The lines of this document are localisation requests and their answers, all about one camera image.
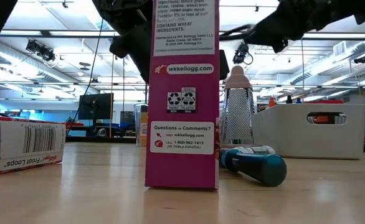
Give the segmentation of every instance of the monitor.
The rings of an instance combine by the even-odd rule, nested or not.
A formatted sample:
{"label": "monitor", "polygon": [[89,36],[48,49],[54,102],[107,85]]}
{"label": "monitor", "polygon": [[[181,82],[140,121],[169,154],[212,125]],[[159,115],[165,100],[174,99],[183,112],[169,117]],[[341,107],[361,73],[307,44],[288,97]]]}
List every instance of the monitor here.
{"label": "monitor", "polygon": [[124,130],[135,131],[135,117],[134,111],[120,112],[120,127]]}
{"label": "monitor", "polygon": [[112,119],[113,93],[80,96],[78,119]]}

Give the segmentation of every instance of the metal grater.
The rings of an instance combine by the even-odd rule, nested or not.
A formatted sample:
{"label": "metal grater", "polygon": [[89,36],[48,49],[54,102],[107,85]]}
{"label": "metal grater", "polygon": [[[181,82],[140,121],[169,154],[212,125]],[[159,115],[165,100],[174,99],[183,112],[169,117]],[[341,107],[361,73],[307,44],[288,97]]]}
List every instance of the metal grater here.
{"label": "metal grater", "polygon": [[[233,74],[238,70],[239,78]],[[253,144],[251,118],[254,99],[251,85],[240,69],[235,67],[225,84],[224,109],[220,115],[221,144]]]}

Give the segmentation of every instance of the recycling symbol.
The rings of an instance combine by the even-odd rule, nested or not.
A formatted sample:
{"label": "recycling symbol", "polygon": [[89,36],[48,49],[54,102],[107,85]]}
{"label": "recycling symbol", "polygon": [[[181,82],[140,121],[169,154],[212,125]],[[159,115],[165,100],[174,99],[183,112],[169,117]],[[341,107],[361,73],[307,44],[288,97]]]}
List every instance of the recycling symbol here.
{"label": "recycling symbol", "polygon": [[169,105],[179,105],[181,101],[181,98],[179,96],[179,93],[171,93],[168,97],[168,103]]}
{"label": "recycling symbol", "polygon": [[195,96],[193,93],[184,93],[182,98],[182,103],[184,105],[193,105],[195,103]]}

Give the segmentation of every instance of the white plastic bin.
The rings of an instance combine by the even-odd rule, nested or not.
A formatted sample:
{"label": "white plastic bin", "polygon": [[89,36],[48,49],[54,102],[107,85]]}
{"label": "white plastic bin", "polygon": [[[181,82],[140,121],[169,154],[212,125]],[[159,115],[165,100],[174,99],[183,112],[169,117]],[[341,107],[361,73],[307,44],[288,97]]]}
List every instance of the white plastic bin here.
{"label": "white plastic bin", "polygon": [[[311,124],[308,114],[343,113],[343,124]],[[285,157],[360,159],[363,156],[365,105],[276,105],[253,115],[255,144]]]}

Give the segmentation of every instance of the wooden table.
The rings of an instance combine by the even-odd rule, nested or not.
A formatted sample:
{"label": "wooden table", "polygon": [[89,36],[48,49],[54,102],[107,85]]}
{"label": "wooden table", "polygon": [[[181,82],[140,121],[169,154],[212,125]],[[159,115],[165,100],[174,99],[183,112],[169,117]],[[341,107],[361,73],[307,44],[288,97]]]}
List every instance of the wooden table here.
{"label": "wooden table", "polygon": [[63,164],[0,175],[0,223],[365,224],[365,159],[286,162],[276,188],[221,170],[218,191],[149,189],[143,148],[67,143]]}

